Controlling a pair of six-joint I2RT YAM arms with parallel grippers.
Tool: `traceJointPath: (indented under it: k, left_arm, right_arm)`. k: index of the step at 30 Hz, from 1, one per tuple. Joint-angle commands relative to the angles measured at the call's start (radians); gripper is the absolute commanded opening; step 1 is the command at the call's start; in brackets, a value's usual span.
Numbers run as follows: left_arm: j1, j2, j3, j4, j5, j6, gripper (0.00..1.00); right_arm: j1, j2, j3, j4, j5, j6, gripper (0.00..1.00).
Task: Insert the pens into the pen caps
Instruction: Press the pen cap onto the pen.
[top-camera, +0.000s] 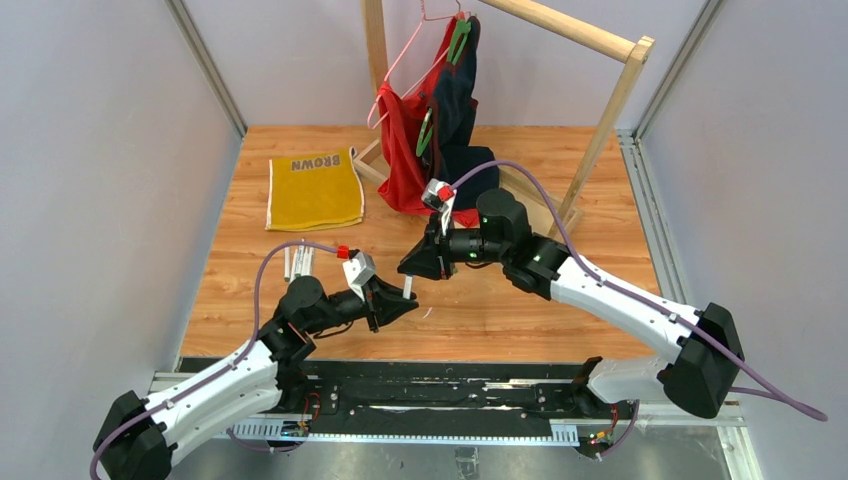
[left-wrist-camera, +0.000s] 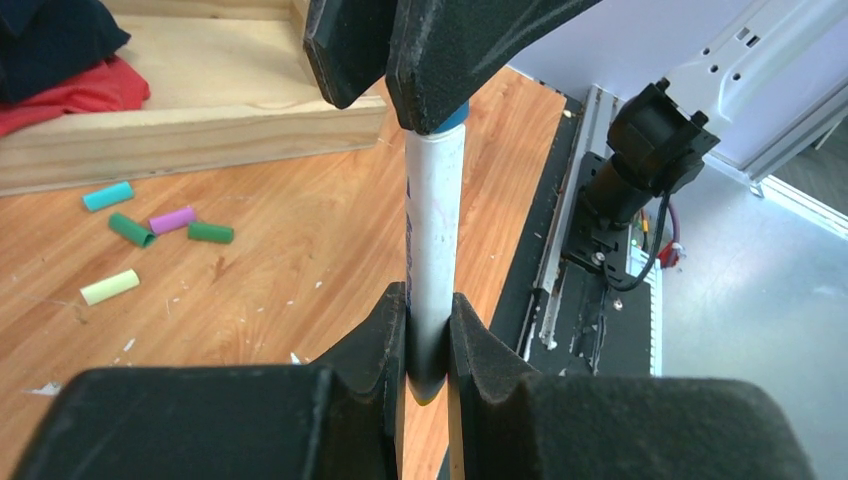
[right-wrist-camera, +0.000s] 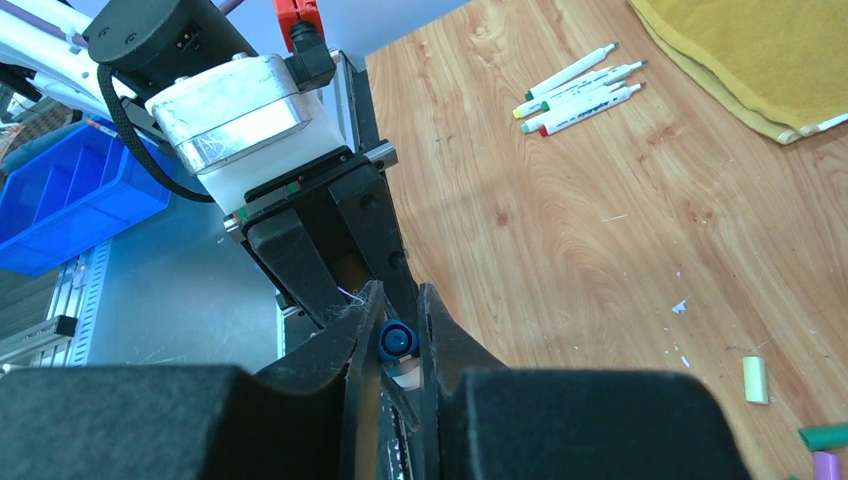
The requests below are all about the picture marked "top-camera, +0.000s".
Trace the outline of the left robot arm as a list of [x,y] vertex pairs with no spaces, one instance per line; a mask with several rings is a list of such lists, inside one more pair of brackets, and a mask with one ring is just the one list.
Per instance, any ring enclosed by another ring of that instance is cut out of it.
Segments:
[[89,474],[165,479],[197,447],[253,414],[300,408],[308,398],[301,363],[313,337],[360,319],[378,331],[418,308],[414,293],[372,276],[328,295],[312,276],[292,282],[272,317],[233,354],[145,398],[128,391],[113,401],[94,441]]

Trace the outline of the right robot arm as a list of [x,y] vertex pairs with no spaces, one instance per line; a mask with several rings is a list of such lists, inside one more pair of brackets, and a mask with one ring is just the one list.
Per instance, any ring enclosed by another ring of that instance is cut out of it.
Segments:
[[646,359],[587,361],[586,386],[599,400],[667,398],[694,416],[718,415],[744,359],[728,309],[710,303],[699,310],[607,274],[564,243],[533,232],[525,206],[504,189],[483,193],[477,207],[477,228],[456,229],[432,213],[399,273],[447,280],[457,263],[498,263],[514,287],[584,310],[653,350]]

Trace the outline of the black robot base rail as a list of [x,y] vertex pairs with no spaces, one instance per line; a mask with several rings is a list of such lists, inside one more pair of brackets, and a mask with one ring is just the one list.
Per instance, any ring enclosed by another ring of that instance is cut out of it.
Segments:
[[323,441],[605,451],[632,426],[637,408],[590,392],[597,362],[307,361],[293,397],[231,431],[279,450]]

